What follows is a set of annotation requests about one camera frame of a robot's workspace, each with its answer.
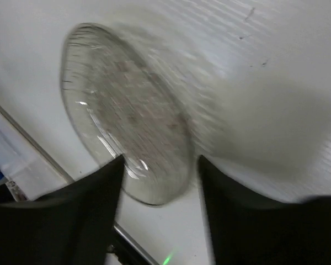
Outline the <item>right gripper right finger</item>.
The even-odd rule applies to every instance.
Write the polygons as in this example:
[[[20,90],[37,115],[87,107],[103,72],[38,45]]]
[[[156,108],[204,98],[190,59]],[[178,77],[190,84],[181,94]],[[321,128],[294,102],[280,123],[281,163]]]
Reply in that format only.
[[[331,264],[331,195],[283,203],[199,156],[215,264]]]

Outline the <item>clear glass plate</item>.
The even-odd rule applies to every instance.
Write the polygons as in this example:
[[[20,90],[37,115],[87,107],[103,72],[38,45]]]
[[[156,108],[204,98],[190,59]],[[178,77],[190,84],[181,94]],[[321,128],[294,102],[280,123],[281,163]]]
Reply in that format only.
[[[195,158],[188,115],[132,45],[103,25],[76,25],[63,44],[60,87],[93,159],[124,156],[127,195],[160,206],[186,191]]]

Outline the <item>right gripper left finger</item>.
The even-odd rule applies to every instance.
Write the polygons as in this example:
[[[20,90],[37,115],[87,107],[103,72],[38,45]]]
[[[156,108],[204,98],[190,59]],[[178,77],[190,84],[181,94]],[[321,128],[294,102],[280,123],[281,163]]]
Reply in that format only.
[[[104,264],[123,156],[34,201],[0,203],[0,264]]]

